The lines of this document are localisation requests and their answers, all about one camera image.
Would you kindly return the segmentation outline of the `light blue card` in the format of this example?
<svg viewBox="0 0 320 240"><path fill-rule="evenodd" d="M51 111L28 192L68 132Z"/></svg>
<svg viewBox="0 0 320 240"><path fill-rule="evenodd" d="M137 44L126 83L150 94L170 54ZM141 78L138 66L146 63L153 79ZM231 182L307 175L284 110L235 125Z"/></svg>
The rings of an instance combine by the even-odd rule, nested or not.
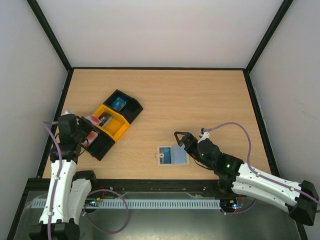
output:
<svg viewBox="0 0 320 240"><path fill-rule="evenodd" d="M173 165L187 165L188 158L183 147L174 145L171 147L171 163Z"/></svg>

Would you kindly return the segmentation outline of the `translucent plastic card holder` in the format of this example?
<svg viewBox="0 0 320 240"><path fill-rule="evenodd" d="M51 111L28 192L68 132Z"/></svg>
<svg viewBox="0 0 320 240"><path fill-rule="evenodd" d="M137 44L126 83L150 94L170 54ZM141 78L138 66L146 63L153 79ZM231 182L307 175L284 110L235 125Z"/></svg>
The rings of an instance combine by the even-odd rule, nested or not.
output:
<svg viewBox="0 0 320 240"><path fill-rule="evenodd" d="M190 164L190 157L184 146L158 146L155 153L158 166L184 166Z"/></svg>

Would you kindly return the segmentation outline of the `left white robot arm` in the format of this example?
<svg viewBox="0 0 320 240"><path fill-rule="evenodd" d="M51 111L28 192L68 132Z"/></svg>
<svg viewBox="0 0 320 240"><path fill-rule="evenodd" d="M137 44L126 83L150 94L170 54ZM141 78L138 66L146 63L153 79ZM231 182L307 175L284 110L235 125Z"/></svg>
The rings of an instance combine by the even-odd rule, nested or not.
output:
<svg viewBox="0 0 320 240"><path fill-rule="evenodd" d="M79 219L85 200L96 182L92 170L77 171L82 144L93 130L90 121L73 113L57 120L59 135L50 150L51 175L43 212L31 226L32 240L78 240Z"/></svg>

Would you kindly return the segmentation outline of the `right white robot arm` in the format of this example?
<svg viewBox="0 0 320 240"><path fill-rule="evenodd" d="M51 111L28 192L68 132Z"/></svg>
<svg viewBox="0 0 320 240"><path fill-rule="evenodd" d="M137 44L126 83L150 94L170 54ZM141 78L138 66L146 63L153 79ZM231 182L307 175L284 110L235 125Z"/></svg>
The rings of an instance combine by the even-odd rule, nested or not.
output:
<svg viewBox="0 0 320 240"><path fill-rule="evenodd" d="M208 132L201 139L181 131L176 131L174 137L188 155L218 176L222 195L249 196L283 210L300 224L314 225L320 198L313 183L290 181L249 166L240 158L221 152Z"/></svg>

